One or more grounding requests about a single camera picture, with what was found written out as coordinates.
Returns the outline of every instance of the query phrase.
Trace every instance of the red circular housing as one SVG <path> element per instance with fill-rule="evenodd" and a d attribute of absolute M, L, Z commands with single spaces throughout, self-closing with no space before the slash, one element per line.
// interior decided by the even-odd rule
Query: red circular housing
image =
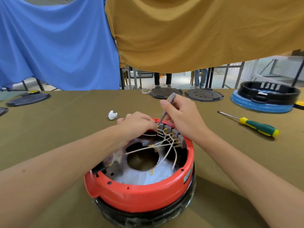
<path fill-rule="evenodd" d="M 176 129 L 173 123 L 162 123 Z M 188 189 L 193 172 L 193 144 L 188 138 L 184 137 L 184 140 L 188 151 L 187 161 L 165 180 L 148 185 L 130 185 L 112 181 L 101 171 L 98 172 L 98 177 L 88 172 L 84 176 L 87 192 L 92 198 L 100 197 L 110 206 L 130 213 L 154 211 L 174 203 Z"/>

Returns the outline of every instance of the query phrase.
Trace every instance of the green and yellow screwdriver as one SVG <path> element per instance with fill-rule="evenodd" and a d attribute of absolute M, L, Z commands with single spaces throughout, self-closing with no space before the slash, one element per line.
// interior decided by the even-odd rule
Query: green and yellow screwdriver
<path fill-rule="evenodd" d="M 226 116 L 231 117 L 231 118 L 235 118 L 241 124 L 247 125 L 247 126 L 257 130 L 258 132 L 260 132 L 261 134 L 264 134 L 266 136 L 275 137 L 275 136 L 279 135 L 279 130 L 276 129 L 275 127 L 273 127 L 273 126 L 270 126 L 270 125 L 267 125 L 267 124 L 262 124 L 262 123 L 255 122 L 255 121 L 250 121 L 247 118 L 236 118 L 234 116 L 231 116 L 229 114 L 225 114 L 225 113 L 220 112 L 220 111 L 218 111 L 218 113 L 226 115 Z"/>

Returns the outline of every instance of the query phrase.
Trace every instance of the hand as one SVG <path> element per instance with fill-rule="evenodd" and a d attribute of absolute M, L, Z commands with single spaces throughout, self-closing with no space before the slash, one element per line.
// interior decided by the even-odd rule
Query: hand
<path fill-rule="evenodd" d="M 117 124 L 125 131 L 127 142 L 139 137 L 147 130 L 157 131 L 157 124 L 153 119 L 140 112 L 127 114 L 126 118 L 119 118 Z"/>
<path fill-rule="evenodd" d="M 167 112 L 164 120 L 175 124 L 177 130 L 185 137 L 195 142 L 196 135 L 208 131 L 202 117 L 193 101 L 176 95 L 172 104 L 161 100 L 162 108 Z"/>

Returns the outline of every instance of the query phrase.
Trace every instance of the table surface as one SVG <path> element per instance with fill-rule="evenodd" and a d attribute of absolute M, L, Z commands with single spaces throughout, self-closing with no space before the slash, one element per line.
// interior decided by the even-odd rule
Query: table surface
<path fill-rule="evenodd" d="M 218 102 L 197 102 L 207 126 L 237 149 L 278 176 L 304 190 L 304 111 L 286 114 L 257 113 L 230 101 L 231 89 L 217 90 L 224 95 Z M 75 141 L 116 124 L 108 112 L 118 117 L 140 111 L 160 118 L 159 100 L 133 91 L 58 91 L 51 98 L 33 105 L 10 108 L 0 117 L 0 170 Z M 280 130 L 276 139 L 217 113 L 247 117 Z M 195 145 L 197 188 L 190 207 L 164 227 L 268 227 L 241 191 Z M 32 224 L 36 227 L 114 227 L 107 222 L 87 195 L 83 180 L 52 203 Z"/>

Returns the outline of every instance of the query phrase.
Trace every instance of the black pants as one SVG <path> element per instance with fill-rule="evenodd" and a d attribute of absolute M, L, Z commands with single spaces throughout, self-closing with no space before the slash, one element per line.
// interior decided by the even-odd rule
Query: black pants
<path fill-rule="evenodd" d="M 167 73 L 166 85 L 171 85 L 172 74 Z M 159 85 L 159 73 L 154 73 L 154 84 Z"/>

